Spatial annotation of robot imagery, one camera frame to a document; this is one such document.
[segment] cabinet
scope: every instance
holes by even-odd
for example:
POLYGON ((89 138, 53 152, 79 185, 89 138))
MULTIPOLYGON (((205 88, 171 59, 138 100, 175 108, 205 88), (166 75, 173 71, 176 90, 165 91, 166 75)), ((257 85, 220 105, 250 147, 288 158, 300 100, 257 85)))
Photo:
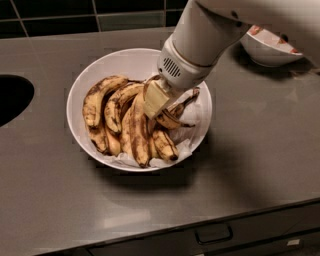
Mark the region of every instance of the cabinet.
POLYGON ((320 241, 319 216, 320 202, 312 202, 220 222, 179 227, 94 246, 89 251, 94 256, 267 255, 296 249, 297 246, 287 246, 292 239, 311 237, 314 242, 320 241))

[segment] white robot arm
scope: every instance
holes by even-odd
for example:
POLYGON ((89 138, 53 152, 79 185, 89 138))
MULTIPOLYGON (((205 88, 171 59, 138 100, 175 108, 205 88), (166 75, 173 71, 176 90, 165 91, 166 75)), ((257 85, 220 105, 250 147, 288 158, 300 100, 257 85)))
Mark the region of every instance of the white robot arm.
POLYGON ((149 118, 200 84, 224 50, 253 24, 285 38, 320 66, 319 0, 189 0, 161 51, 162 79, 147 90, 149 118))

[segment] banana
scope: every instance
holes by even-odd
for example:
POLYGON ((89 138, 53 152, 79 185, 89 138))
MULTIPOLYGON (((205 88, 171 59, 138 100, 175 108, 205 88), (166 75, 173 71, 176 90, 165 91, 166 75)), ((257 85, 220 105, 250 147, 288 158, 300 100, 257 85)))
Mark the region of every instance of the banana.
POLYGON ((149 148, 150 148, 151 158, 160 158, 152 136, 149 137, 149 148))
POLYGON ((123 75, 109 76, 93 85, 83 101, 82 115, 86 125, 97 128, 101 120, 101 105, 104 96, 128 83, 123 75))
POLYGON ((127 153, 133 158, 131 141, 130 141, 130 117, 131 117, 131 107, 125 113, 122 119, 122 132, 119 135, 120 138, 120 147, 124 153, 127 153))
POLYGON ((120 141, 119 138, 113 135, 109 127, 105 124, 104 126, 106 132, 106 138, 108 140, 108 153, 112 156, 118 156, 121 152, 120 141))
POLYGON ((143 105, 144 97, 141 91, 131 106, 130 142, 134 159, 140 167, 145 168, 149 164, 151 153, 148 145, 147 116, 143 105))
POLYGON ((162 110, 161 114, 156 117, 156 120, 163 127, 168 130, 177 129, 179 127, 194 127, 194 124, 188 124, 180 121, 177 117, 172 115, 168 109, 162 110))
POLYGON ((132 101, 128 101, 126 104, 123 105, 122 110, 121 110, 121 116, 120 116, 120 120, 122 122, 122 119, 124 117, 124 115, 127 113, 128 109, 131 107, 132 101))
POLYGON ((193 88, 193 94, 183 102, 172 105, 168 109, 162 110, 161 114, 156 117, 157 122, 169 130, 173 130, 179 127, 194 127, 194 124, 181 122, 179 118, 181 117, 186 106, 197 99, 199 93, 199 87, 193 88))
POLYGON ((106 124, 114 134, 121 133, 121 113, 127 102, 132 100, 140 91, 143 90, 142 83, 132 83, 118 89, 109 98, 105 109, 104 117, 106 124))
POLYGON ((109 143, 103 127, 103 123, 100 122, 97 128, 91 128, 86 125, 86 129, 88 131, 89 138, 96 149, 104 155, 107 154, 109 150, 109 143))
POLYGON ((148 119, 147 130, 149 134, 152 134, 154 128, 157 126, 157 121, 155 119, 148 119))
POLYGON ((200 88, 199 87, 195 87, 193 88, 193 93, 191 96, 189 96, 188 98, 186 98, 183 102, 176 104, 176 105, 172 105, 168 108, 169 112, 171 115, 175 116, 176 118, 180 118, 181 115, 183 114, 183 111, 185 110, 185 108, 192 102, 195 101, 198 96, 200 94, 200 88))
POLYGON ((152 133, 155 148, 165 161, 174 161, 179 157, 179 151, 164 129, 155 129, 152 133))

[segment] sink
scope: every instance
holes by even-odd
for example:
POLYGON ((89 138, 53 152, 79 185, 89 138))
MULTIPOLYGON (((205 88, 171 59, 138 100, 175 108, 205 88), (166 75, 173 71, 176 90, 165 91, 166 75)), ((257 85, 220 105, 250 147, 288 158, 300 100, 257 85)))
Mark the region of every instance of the sink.
POLYGON ((0 75, 0 127, 21 114, 30 104, 34 87, 24 77, 0 75))

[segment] stainless steel counter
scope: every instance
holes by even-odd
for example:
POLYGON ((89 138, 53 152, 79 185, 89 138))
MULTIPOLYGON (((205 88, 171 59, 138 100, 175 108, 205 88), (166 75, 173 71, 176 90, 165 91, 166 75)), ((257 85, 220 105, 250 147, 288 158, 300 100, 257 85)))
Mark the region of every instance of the stainless steel counter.
POLYGON ((113 51, 161 49, 171 32, 0 40, 0 74, 35 86, 31 105, 0 128, 0 255, 52 252, 319 199, 320 76, 306 72, 306 60, 259 67, 239 44, 207 79, 214 115, 193 156, 131 174, 81 150, 66 121, 76 77, 113 51))

